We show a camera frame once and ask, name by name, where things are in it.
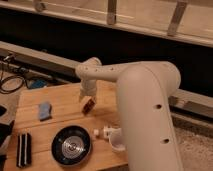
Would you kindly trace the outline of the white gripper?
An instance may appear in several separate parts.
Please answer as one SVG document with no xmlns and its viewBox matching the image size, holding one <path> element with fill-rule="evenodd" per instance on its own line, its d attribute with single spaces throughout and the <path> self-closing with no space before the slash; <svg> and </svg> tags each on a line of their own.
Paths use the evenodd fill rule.
<svg viewBox="0 0 213 171">
<path fill-rule="evenodd" d="M 84 96 L 94 96 L 91 97 L 91 101 L 93 105 L 96 104 L 97 98 L 96 98 L 96 92 L 97 92 L 97 85 L 95 80 L 81 80 L 80 85 L 80 95 L 79 95 L 79 102 L 81 102 L 84 98 Z"/>
</svg>

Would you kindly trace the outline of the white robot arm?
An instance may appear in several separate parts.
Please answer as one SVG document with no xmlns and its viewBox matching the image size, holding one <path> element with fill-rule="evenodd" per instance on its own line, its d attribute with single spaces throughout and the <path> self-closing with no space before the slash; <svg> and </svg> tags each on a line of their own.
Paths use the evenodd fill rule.
<svg viewBox="0 0 213 171">
<path fill-rule="evenodd" d="M 168 98 L 180 86 L 177 67 L 167 61 L 139 61 L 103 65 L 90 58 L 75 68 L 81 79 L 80 96 L 94 97 L 96 82 L 116 84 L 130 171 L 184 171 Z"/>
</svg>

